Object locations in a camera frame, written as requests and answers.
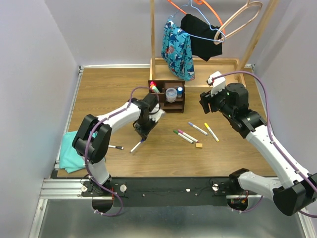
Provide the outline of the blue capped white marker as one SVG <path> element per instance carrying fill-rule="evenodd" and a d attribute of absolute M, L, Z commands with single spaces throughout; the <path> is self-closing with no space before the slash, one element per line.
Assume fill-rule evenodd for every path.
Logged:
<path fill-rule="evenodd" d="M 131 150 L 130 153 L 134 153 L 134 151 L 144 142 L 143 139 L 141 139 Z"/>

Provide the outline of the blue cylindrical pin container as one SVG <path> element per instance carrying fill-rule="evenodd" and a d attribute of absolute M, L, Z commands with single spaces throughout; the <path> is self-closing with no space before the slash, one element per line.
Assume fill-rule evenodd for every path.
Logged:
<path fill-rule="evenodd" d="M 177 98 L 181 98 L 183 95 L 183 87 L 177 88 Z"/>

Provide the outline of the clear round pin container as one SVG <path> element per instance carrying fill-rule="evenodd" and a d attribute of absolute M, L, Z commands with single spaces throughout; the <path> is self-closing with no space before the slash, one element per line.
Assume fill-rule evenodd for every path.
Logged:
<path fill-rule="evenodd" d="M 166 89 L 165 96 L 167 102 L 173 103 L 177 99 L 177 90 L 175 88 L 170 87 Z"/>

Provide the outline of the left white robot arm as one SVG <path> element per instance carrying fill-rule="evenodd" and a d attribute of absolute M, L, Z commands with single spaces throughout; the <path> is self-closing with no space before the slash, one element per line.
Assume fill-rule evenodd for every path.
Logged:
<path fill-rule="evenodd" d="M 106 169 L 105 161 L 112 134 L 132 123 L 141 140 L 145 141 L 164 114 L 158 96 L 149 93 L 141 100 L 131 97 L 123 106 L 108 114 L 98 117 L 89 114 L 84 117 L 72 141 L 72 147 L 83 157 L 93 191 L 97 195 L 111 193 L 111 175 Z"/>

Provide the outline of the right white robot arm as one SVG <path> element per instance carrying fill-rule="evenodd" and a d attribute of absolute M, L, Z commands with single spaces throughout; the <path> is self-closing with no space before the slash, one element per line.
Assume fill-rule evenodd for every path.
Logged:
<path fill-rule="evenodd" d="M 210 83 L 211 90 L 200 94 L 204 112 L 221 112 L 232 128 L 256 147 L 272 167 L 278 179 L 254 174 L 249 169 L 231 173 L 220 185 L 233 194 L 243 190 L 255 192 L 274 202 L 280 212 L 292 216 L 317 199 L 317 176 L 311 174 L 285 150 L 276 138 L 270 136 L 265 119 L 248 108 L 248 90 L 241 83 Z"/>

